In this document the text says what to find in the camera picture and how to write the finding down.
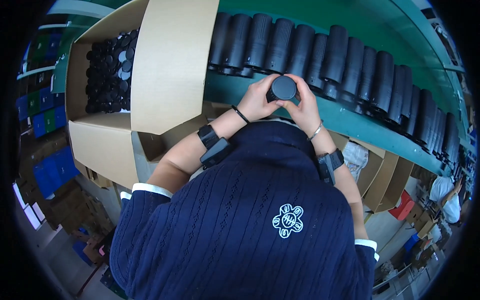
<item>embroidered flower logo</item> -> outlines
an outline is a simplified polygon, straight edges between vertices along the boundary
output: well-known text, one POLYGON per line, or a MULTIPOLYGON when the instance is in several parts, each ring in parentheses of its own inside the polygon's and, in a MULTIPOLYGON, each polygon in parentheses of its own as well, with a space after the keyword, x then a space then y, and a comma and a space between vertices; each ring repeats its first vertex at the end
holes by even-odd
POLYGON ((300 220, 301 215, 303 215, 301 206, 292 208, 291 204, 284 204, 280 207, 280 214, 272 220, 273 227, 278 228, 278 234, 286 239, 292 231, 300 232, 303 229, 303 223, 300 220))

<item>hand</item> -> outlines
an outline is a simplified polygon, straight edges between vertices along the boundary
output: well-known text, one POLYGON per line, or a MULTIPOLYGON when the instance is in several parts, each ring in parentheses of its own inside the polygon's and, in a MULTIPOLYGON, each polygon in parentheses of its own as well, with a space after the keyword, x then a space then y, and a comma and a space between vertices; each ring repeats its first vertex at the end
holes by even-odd
POLYGON ((455 182, 455 187, 453 188, 454 192, 457 194, 460 193, 460 190, 462 189, 462 178, 460 177, 457 182, 455 182))
POLYGON ((300 104, 296 106, 291 101, 278 100, 276 104, 284 107, 293 121, 302 129, 308 137, 311 137, 318 126, 320 126, 320 115, 318 114, 317 98, 312 93, 305 81, 298 76, 285 74, 297 84, 297 90, 300 94, 300 104))
POLYGON ((268 75, 267 77, 251 84, 237 108, 248 121, 256 121, 270 116, 278 109, 275 102, 267 103, 267 92, 272 85, 272 81, 278 74, 268 75))

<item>black bangle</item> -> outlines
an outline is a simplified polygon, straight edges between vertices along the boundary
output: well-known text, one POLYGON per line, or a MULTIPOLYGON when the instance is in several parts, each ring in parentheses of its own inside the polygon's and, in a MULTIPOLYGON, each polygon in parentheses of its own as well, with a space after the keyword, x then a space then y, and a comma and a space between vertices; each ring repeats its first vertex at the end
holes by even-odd
POLYGON ((232 108, 233 108, 233 110, 234 110, 236 113, 238 113, 239 116, 241 116, 241 118, 242 118, 245 122, 247 122, 247 124, 250 124, 250 121, 248 121, 247 118, 246 118, 244 115, 242 115, 242 113, 239 111, 239 109, 238 109, 235 105, 232 105, 232 108))

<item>newspaper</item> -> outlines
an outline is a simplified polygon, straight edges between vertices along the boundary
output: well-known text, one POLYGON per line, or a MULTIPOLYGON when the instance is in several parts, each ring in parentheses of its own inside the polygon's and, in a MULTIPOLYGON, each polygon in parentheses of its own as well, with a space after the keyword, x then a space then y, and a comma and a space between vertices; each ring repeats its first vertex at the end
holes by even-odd
POLYGON ((368 149, 354 142, 348 142, 342 154, 353 179, 355 179, 355 182, 358 182, 360 171, 368 162, 368 149))

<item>worker in white shirt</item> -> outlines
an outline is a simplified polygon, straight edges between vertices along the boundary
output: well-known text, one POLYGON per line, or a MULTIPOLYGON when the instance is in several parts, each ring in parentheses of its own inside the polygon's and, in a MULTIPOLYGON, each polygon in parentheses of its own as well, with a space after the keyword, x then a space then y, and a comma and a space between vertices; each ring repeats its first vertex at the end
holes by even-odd
POLYGON ((462 178, 453 184, 449 177, 438 176, 430 189, 430 200, 442 207, 445 220, 454 224, 460 220, 460 201, 458 193, 462 189, 462 178))

